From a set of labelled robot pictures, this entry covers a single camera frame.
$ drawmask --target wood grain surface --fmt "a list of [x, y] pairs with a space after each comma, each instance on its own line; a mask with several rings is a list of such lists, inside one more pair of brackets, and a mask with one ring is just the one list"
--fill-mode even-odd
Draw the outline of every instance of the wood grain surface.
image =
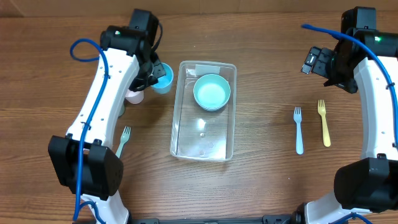
[[[302, 202], [333, 189], [338, 168], [359, 160], [362, 118], [359, 94], [323, 87], [325, 79], [300, 72], [313, 45], [336, 41], [303, 30], [340, 29], [336, 13], [267, 13], [161, 16], [161, 59], [177, 76], [183, 60], [233, 63], [238, 68], [234, 157], [227, 163], [180, 161], [169, 153], [175, 99], [172, 91], [145, 91], [127, 105], [116, 125], [132, 127], [122, 161], [120, 193], [134, 218], [260, 217], [291, 213]], [[128, 17], [0, 19], [0, 223], [71, 223], [75, 196], [59, 184], [47, 145], [77, 116], [96, 63], [80, 63], [69, 47], [82, 37], [98, 40], [108, 25]], [[398, 32], [396, 12], [379, 12], [377, 24]], [[96, 55], [82, 45], [81, 57]], [[324, 99], [331, 147], [322, 143], [317, 101]], [[295, 152], [293, 110], [302, 107], [305, 153]], [[397, 223], [398, 213], [370, 215]], [[81, 220], [92, 219], [84, 209]]]

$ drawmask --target beige wall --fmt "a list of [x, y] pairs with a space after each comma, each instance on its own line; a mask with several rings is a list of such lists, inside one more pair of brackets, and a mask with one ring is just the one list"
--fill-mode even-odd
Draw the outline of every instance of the beige wall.
[[134, 8], [161, 14], [345, 11], [355, 6], [397, 11], [396, 0], [0, 0], [0, 16], [130, 15]]

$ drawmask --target fork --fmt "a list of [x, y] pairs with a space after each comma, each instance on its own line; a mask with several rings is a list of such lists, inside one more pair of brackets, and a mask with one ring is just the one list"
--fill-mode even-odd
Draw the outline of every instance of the fork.
[[326, 123], [326, 108], [324, 100], [318, 100], [318, 114], [322, 118], [323, 145], [329, 147], [331, 143], [330, 143], [328, 124]]
[[118, 147], [118, 150], [116, 151], [116, 156], [118, 158], [120, 158], [122, 154], [124, 144], [130, 139], [130, 131], [131, 128], [129, 126], [124, 127], [122, 136], [120, 137], [120, 145]]
[[303, 137], [301, 135], [301, 108], [298, 106], [294, 108], [294, 115], [293, 119], [297, 124], [297, 131], [296, 131], [296, 152], [297, 154], [301, 155], [304, 153], [304, 146], [303, 146]]

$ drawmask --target wooden table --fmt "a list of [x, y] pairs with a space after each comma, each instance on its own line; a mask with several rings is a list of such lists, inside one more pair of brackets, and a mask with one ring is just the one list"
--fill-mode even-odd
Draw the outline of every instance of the wooden table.
[[[134, 218], [260, 217], [291, 213], [333, 189], [338, 168], [359, 160], [361, 102], [325, 79], [300, 72], [313, 45], [336, 41], [303, 30], [340, 29], [341, 12], [160, 16], [161, 59], [177, 76], [183, 60], [233, 63], [238, 68], [234, 157], [227, 163], [180, 161], [169, 153], [175, 86], [168, 95], [145, 91], [116, 125], [132, 138], [122, 161], [120, 193]], [[99, 40], [108, 25], [128, 17], [0, 19], [0, 223], [71, 223], [75, 196], [59, 184], [47, 152], [76, 118], [96, 63], [79, 63], [69, 47]], [[398, 32], [396, 12], [379, 12], [377, 25]], [[96, 55], [82, 45], [81, 57]], [[322, 143], [317, 101], [324, 99], [331, 147]], [[293, 110], [302, 107], [305, 154], [295, 152]], [[370, 215], [396, 223], [398, 213]], [[86, 208], [80, 218], [91, 219]]]

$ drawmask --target teal bowl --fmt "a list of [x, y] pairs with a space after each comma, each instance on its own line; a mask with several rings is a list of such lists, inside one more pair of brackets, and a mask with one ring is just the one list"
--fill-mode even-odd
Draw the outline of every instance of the teal bowl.
[[209, 74], [198, 79], [193, 87], [195, 101], [207, 111], [221, 109], [231, 96], [231, 87], [225, 78]]

